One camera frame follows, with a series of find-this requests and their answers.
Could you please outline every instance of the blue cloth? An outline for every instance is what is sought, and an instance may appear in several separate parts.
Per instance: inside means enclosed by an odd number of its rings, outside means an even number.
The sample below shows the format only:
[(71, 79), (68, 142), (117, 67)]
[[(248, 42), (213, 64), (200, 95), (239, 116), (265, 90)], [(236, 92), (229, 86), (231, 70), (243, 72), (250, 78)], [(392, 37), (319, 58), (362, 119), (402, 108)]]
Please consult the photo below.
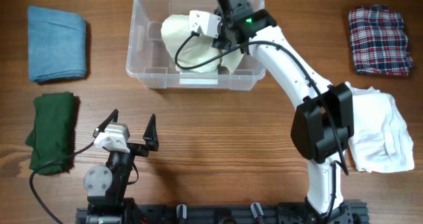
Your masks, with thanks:
[(28, 75), (32, 82), (83, 78), (87, 25), (74, 13), (28, 8)]

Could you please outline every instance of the wooden table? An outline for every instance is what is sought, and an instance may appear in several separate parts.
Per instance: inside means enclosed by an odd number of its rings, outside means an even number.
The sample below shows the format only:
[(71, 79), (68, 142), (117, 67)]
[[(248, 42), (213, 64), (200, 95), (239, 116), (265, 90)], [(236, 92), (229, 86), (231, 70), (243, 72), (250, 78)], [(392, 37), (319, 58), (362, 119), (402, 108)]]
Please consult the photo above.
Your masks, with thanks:
[[(416, 62), (410, 77), (358, 76), (348, 42), (348, 11), (386, 3), (401, 12)], [(29, 5), (78, 13), (90, 25), (87, 79), (37, 85), (28, 80)], [(423, 0), (266, 0), (298, 53), (334, 84), (374, 86), (392, 94), (414, 140), (410, 172), (357, 172), (349, 153), (346, 199), (367, 202), (372, 223), (421, 223), (423, 218)], [(293, 108), (268, 73), (251, 91), (149, 90), (125, 72), (132, 0), (0, 0), (0, 213), (1, 223), (53, 223), (28, 186), (32, 149), (24, 144), (34, 121), (32, 101), (43, 93), (71, 91), (81, 100), (76, 150), (92, 141), (96, 126), (114, 109), (141, 141), (157, 115), (160, 149), (136, 159), (140, 180), (126, 196), (138, 204), (275, 204), (302, 202), (309, 186), (305, 159), (290, 138)], [(37, 176), (35, 186), (61, 220), (72, 223), (87, 206), (86, 171), (108, 153), (89, 149), (69, 173)]]

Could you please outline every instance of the storage box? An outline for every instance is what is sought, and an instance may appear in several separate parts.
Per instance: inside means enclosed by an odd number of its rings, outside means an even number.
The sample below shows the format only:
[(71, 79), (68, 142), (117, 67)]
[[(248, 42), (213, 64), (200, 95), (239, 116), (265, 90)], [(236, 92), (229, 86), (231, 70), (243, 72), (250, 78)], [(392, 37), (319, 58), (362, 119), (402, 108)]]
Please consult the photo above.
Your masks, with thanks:
[[(264, 0), (248, 0), (254, 11), (264, 8)], [(173, 14), (189, 15), (191, 10), (213, 12), (216, 0), (134, 0), (130, 43), (126, 71), (146, 87), (220, 88), (239, 91), (251, 90), (266, 74), (264, 66), (244, 56), (232, 73), (226, 68), (212, 73), (180, 73), (166, 51), (161, 39), (162, 22)]]

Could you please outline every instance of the white cloth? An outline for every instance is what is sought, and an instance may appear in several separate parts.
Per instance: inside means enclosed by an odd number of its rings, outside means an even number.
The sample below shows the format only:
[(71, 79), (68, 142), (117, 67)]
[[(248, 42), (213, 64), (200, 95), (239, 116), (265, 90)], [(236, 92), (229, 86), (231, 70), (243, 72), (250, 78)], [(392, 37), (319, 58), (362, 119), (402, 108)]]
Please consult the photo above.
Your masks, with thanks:
[[(189, 16), (187, 15), (171, 15), (167, 18), (161, 27), (161, 37), (166, 45), (166, 50), (174, 60), (176, 51), (180, 45), (191, 35), (188, 24)], [(222, 53), (221, 50), (212, 47), (213, 38), (208, 36), (193, 37), (185, 45), (178, 55), (178, 63), (181, 66), (193, 66), (205, 62)], [(240, 50), (232, 52), (221, 59), (217, 59), (211, 63), (201, 66), (192, 71), (208, 72), (216, 70), (217, 66), (221, 64), (228, 68), (230, 72), (234, 72), (243, 58)]]
[(354, 135), (348, 143), (356, 168), (386, 173), (412, 170), (413, 142), (394, 98), (373, 87), (346, 84), (353, 94)]

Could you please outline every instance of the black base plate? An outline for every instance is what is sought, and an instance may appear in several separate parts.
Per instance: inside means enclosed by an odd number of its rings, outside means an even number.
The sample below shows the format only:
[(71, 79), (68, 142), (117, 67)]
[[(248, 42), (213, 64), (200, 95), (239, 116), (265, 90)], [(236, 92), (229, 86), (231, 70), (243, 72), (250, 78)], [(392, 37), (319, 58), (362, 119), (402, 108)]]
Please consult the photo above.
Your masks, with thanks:
[[(343, 215), (329, 221), (329, 224), (368, 224), (367, 204), (345, 201)], [(262, 205), (265, 224), (308, 224), (304, 203), (282, 203)], [(176, 207), (165, 205), (139, 205), (148, 224), (177, 224)], [(77, 224), (85, 224), (87, 209), (77, 209)], [(187, 224), (219, 224), (225, 217), (233, 218), (237, 224), (255, 224), (249, 205), (188, 206)]]

